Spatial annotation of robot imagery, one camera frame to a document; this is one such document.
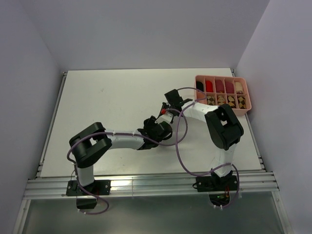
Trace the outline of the beige orange brown argyle sock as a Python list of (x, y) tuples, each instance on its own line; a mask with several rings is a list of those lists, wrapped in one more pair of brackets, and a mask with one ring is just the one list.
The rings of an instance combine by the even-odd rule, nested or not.
[(226, 99), (222, 95), (217, 96), (217, 104), (219, 106), (226, 104)]

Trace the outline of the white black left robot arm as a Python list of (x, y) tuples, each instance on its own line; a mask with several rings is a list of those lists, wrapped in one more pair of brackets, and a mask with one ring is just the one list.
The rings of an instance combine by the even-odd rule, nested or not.
[(69, 140), (75, 157), (78, 190), (84, 195), (94, 191), (94, 164), (112, 149), (149, 150), (168, 140), (173, 133), (170, 124), (173, 114), (151, 116), (143, 123), (143, 128), (132, 132), (107, 131), (102, 123), (95, 122)]

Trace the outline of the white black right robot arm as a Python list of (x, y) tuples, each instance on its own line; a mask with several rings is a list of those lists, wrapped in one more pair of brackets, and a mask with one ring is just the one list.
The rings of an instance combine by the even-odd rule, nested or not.
[(232, 171), (234, 151), (244, 130), (232, 108), (228, 104), (209, 106), (198, 100), (183, 99), (177, 89), (165, 94), (167, 104), (180, 111), (178, 118), (189, 117), (207, 124), (212, 142), (216, 146), (215, 165), (210, 173), (211, 185), (216, 190), (222, 190), (227, 184)]

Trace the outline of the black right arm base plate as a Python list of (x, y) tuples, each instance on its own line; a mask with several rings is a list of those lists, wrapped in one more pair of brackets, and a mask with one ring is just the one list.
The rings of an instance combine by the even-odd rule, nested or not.
[(235, 175), (218, 177), (217, 175), (197, 177), (193, 188), (198, 192), (236, 191), (238, 181)]

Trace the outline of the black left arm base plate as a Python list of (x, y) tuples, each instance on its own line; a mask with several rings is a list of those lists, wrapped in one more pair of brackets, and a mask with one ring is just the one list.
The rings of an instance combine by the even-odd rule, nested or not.
[[(95, 180), (92, 184), (84, 187), (89, 193), (94, 195), (109, 195), (111, 188), (111, 180)], [(89, 195), (84, 192), (78, 185), (76, 180), (70, 180), (66, 189), (66, 196), (83, 196)]]

